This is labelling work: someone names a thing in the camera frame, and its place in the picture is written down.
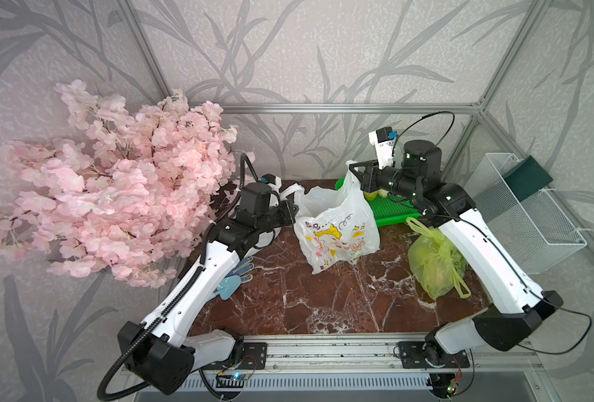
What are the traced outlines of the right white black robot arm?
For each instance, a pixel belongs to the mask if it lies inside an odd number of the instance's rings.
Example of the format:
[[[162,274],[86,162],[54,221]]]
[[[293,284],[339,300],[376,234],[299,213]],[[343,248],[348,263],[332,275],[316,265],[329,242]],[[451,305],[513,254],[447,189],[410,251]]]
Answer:
[[[483,345],[506,352],[563,307],[560,294],[543,290],[504,250],[463,187],[442,182],[441,156],[432,142],[412,140],[404,144],[400,167],[377,160],[348,164],[363,191],[401,196],[428,218],[464,256],[492,300],[489,308],[426,336],[424,358],[436,368],[452,355]]]

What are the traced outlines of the light green plastic bag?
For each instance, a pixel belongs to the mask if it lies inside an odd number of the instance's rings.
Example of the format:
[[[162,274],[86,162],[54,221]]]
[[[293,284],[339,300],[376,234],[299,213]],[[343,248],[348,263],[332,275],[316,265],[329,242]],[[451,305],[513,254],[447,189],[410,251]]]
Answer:
[[[423,290],[434,301],[456,290],[462,299],[471,296],[464,276],[467,261],[453,243],[436,228],[429,228],[414,218],[406,224],[419,235],[409,247],[409,268]]]

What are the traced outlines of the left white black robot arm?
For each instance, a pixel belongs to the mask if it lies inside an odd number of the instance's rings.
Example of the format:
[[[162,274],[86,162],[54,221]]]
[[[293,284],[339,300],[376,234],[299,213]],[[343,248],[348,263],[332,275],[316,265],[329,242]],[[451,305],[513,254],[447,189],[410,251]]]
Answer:
[[[147,387],[171,395],[190,374],[212,363],[238,363],[240,337],[225,330],[192,337],[189,331],[226,276],[295,224],[299,208],[291,196],[301,189],[292,184],[280,192],[277,185],[259,181],[239,191],[208,226],[200,256],[174,290],[140,323],[121,328],[121,355],[100,382],[99,400],[120,400]]]

